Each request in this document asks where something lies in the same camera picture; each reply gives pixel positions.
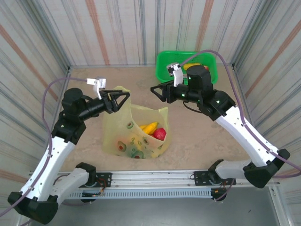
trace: speckled floor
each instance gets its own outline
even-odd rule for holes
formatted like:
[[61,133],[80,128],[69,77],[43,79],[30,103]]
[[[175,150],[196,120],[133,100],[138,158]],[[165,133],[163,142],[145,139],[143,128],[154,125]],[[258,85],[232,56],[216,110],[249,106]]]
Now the speckled floor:
[[[215,89],[234,94],[223,67],[218,67],[219,80]],[[61,171],[72,171],[80,162],[96,166],[97,170],[186,170],[206,169],[217,159],[238,161],[248,155],[234,138],[207,116],[187,110],[182,101],[172,104],[161,102],[150,92],[159,84],[155,67],[85,68],[73,69],[71,77],[107,79],[106,89],[121,85],[131,91],[133,104],[159,109],[168,106],[169,123],[173,136],[170,147],[156,159],[130,159],[102,151],[102,115],[86,121],[86,131],[76,149],[68,156]],[[78,87],[94,98],[92,86],[70,81],[68,88]]]

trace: apple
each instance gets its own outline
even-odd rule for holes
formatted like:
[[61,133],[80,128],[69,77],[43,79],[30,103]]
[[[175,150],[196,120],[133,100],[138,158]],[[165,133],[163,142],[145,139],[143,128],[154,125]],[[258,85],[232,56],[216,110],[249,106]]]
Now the apple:
[[166,136],[166,131],[163,128],[156,129],[153,133],[154,137],[158,140],[164,140]]

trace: printed plastic bag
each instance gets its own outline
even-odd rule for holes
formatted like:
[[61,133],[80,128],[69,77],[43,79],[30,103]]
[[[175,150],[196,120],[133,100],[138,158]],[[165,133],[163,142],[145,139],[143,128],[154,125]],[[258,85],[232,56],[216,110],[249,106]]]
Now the printed plastic bag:
[[[129,91],[118,86],[115,89]],[[171,134],[167,121],[168,108],[153,110],[131,104],[130,98],[118,112],[104,114],[103,151],[136,159],[159,157],[170,145]],[[164,141],[144,133],[139,126],[158,122],[158,128],[164,128]]]

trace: green plastic basket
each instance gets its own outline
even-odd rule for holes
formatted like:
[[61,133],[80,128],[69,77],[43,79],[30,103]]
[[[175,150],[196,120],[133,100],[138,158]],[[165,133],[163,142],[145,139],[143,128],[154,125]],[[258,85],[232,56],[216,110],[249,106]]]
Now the green plastic basket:
[[[170,77],[167,65],[171,63],[182,63],[184,60],[188,59],[190,56],[196,52],[187,52],[187,51],[162,51],[158,54],[157,57],[157,67],[156,67],[156,77],[160,82],[167,82],[173,80],[173,77]],[[211,53],[202,53],[197,57],[193,58],[188,62],[189,63],[200,63],[202,65],[208,66],[211,82],[214,84],[218,81],[218,72],[216,67],[215,57]]]

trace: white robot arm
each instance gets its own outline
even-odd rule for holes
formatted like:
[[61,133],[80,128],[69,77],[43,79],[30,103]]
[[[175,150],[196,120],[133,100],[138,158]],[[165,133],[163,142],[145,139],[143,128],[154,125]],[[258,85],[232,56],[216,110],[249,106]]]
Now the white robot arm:
[[[245,118],[244,120],[240,118],[239,108],[229,95],[213,89],[210,72],[204,66],[195,65],[187,69],[188,85],[183,82],[183,72],[179,64],[168,65],[167,69],[174,80],[151,87],[151,92],[167,103],[176,100],[196,103],[198,112],[209,116],[211,120],[225,128],[251,158],[246,161],[216,161],[208,170],[211,182],[219,184],[221,179],[240,178],[247,179],[258,188],[263,188],[284,164],[271,153],[287,160],[290,157],[289,152],[286,149],[278,150]],[[159,94],[156,89],[161,89],[162,94]],[[269,151],[251,135],[248,129],[269,148]]]
[[94,85],[97,98],[92,99],[83,95],[78,88],[69,89],[64,93],[63,111],[52,131],[51,155],[46,151],[21,191],[12,192],[8,197],[8,202],[15,205],[14,208],[19,214],[42,224],[52,220],[59,205],[70,193],[82,185],[95,184],[96,168],[82,162],[71,174],[54,185],[63,162],[86,129],[84,121],[97,117],[104,111],[117,112],[130,96],[128,92],[122,90],[100,90],[105,88],[105,79],[87,79],[87,83]]

